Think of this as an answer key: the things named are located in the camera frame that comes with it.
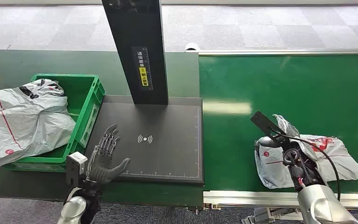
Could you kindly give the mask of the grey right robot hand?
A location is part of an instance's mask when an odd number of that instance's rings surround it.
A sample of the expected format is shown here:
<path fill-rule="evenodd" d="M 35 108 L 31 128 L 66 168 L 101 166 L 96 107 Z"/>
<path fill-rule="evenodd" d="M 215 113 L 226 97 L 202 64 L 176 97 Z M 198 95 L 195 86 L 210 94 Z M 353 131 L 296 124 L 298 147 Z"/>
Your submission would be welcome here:
<path fill-rule="evenodd" d="M 268 136 L 261 137 L 255 142 L 255 149 L 258 149 L 260 146 L 270 147 L 270 148 L 279 148 L 287 144 L 287 139 L 285 137 L 277 137 L 276 139 L 271 139 Z"/>

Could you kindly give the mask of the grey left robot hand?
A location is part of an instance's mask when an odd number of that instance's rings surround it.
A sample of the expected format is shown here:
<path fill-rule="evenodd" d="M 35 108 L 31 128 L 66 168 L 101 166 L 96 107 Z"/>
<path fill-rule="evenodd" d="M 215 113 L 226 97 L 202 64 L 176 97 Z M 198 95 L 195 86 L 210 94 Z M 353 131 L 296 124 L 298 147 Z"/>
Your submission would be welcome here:
<path fill-rule="evenodd" d="M 88 162 L 86 177 L 88 180 L 107 184 L 120 176 L 129 166 L 131 159 L 124 158 L 122 162 L 113 167 L 112 159 L 119 141 L 117 124 L 109 126 L 99 143 L 95 145 Z"/>

